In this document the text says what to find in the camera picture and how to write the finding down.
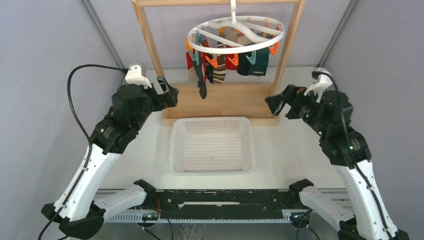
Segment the brown striped sock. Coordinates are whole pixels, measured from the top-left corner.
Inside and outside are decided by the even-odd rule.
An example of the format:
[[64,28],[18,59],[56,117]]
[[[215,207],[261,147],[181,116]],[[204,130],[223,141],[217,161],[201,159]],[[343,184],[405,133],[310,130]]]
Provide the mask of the brown striped sock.
[[225,80],[225,77],[226,77],[225,57],[226,57],[225,54],[216,55],[217,67],[213,69],[213,73],[212,73],[213,83],[222,83]]

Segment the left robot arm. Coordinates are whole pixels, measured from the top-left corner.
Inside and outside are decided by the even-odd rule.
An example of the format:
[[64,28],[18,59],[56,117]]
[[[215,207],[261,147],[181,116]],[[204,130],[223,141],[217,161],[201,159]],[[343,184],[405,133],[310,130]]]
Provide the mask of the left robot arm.
[[153,207],[155,188],[143,179],[104,198],[96,192],[112,165],[139,134],[153,112],[173,108],[179,90],[160,76],[162,93],[153,84],[129,80],[112,95],[112,105],[105,117],[87,137],[88,147],[70,184],[54,203],[43,206],[41,213],[50,223],[57,223],[65,237],[87,240],[110,218],[136,206]]

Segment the red sock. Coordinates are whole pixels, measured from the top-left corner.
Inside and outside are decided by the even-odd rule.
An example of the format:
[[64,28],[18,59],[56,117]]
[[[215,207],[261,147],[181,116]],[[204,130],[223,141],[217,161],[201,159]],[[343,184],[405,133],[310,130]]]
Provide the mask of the red sock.
[[187,63],[187,70],[190,70],[193,68],[193,62],[196,63],[196,55],[193,52],[193,50],[188,50],[186,52],[186,63]]

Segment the beige reindeer sock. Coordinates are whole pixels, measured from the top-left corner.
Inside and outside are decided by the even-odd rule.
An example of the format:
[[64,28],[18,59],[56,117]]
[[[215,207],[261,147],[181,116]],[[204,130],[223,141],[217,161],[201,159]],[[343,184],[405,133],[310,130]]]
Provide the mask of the beige reindeer sock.
[[189,88],[198,88],[198,80],[199,77],[196,73],[196,70],[194,67],[191,67],[188,70],[188,75],[187,75],[187,86]]

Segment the white round clip hanger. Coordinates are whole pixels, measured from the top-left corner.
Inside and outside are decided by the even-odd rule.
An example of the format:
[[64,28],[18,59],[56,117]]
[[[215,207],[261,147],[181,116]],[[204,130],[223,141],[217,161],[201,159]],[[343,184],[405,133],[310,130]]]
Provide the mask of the white round clip hanger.
[[279,48],[285,36],[284,24],[276,19],[255,15],[236,15],[236,1],[230,1],[231,15],[206,21],[187,34],[187,50],[206,54],[229,55]]

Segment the white perforated plastic basket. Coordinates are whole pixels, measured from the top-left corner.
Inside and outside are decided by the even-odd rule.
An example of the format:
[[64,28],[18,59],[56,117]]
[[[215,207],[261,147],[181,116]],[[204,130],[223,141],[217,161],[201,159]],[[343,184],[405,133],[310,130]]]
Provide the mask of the white perforated plastic basket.
[[168,156],[176,176],[250,174],[256,166],[251,121],[239,116],[178,119]]

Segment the navy sock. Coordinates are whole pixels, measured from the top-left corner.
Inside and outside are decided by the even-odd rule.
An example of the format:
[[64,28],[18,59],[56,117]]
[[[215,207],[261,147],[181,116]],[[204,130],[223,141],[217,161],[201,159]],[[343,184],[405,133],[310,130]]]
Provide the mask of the navy sock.
[[249,58],[252,56],[252,52],[242,52],[238,54],[238,67],[237,73],[241,76],[248,76],[251,63]]

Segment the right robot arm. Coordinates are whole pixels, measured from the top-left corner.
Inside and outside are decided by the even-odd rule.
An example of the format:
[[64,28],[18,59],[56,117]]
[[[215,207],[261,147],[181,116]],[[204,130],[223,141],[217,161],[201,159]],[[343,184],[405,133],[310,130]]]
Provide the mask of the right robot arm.
[[350,127],[353,106],[345,93],[327,90],[317,97],[305,87],[290,84],[281,93],[266,97],[265,102],[275,116],[289,106],[286,118],[302,120],[319,136],[319,146],[342,179],[352,204],[351,211],[344,210],[303,179],[290,186],[289,203],[293,207],[307,206],[319,214],[340,240],[409,238],[394,224],[384,205],[369,146],[364,136]]

